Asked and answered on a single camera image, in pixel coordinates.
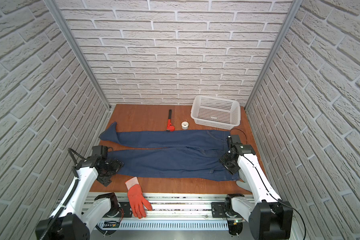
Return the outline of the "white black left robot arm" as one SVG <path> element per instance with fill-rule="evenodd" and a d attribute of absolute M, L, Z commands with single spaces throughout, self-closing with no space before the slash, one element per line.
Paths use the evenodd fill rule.
<path fill-rule="evenodd" d="M 48 219 L 36 226 L 38 240 L 88 240 L 93 229 L 104 216 L 123 214 L 115 193 L 99 195 L 90 208 L 83 212 L 84 203 L 95 181 L 105 187 L 111 183 L 123 163 L 108 157 L 108 147 L 94 146 L 91 156 L 85 158 L 69 148 L 74 166 L 74 179 L 62 201 Z"/>

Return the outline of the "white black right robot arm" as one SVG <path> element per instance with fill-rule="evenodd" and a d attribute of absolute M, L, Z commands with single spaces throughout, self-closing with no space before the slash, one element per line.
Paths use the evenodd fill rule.
<path fill-rule="evenodd" d="M 219 162 L 231 175 L 239 174 L 238 185 L 253 194 L 254 202 L 245 197 L 231 197 L 233 212 L 249 223 L 255 240 L 287 240 L 291 235 L 293 208 L 283 201 L 269 183 L 251 145 L 241 143 L 238 135 L 227 137 L 228 152 Z"/>

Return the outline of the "blue denim trousers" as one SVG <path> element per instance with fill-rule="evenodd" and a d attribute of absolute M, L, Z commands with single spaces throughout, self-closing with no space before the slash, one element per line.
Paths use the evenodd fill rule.
<path fill-rule="evenodd" d="M 212 181 L 236 181 L 219 162 L 228 152 L 228 131 L 184 130 L 117 132 L 114 122 L 100 135 L 127 150 L 108 153 L 112 160 L 124 163 L 119 173 L 138 178 L 202 178 Z"/>

